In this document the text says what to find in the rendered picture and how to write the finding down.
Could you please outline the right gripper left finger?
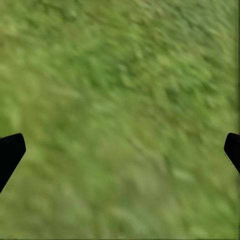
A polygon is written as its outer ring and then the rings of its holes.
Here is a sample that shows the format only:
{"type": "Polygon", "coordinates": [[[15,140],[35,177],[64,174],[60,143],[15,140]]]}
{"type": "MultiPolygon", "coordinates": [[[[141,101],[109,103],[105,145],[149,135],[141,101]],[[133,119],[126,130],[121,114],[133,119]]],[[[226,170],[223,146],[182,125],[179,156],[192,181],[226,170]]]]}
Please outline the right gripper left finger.
{"type": "Polygon", "coordinates": [[[0,138],[0,193],[26,152],[21,133],[0,138]]]}

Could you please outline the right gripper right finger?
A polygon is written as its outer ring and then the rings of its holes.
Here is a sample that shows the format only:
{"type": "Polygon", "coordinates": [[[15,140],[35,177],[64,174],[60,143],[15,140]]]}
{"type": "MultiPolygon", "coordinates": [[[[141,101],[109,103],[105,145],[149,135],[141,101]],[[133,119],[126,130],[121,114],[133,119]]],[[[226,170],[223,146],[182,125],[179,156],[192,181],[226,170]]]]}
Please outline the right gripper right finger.
{"type": "Polygon", "coordinates": [[[240,173],[240,135],[235,133],[229,133],[225,145],[224,151],[235,165],[240,173]]]}

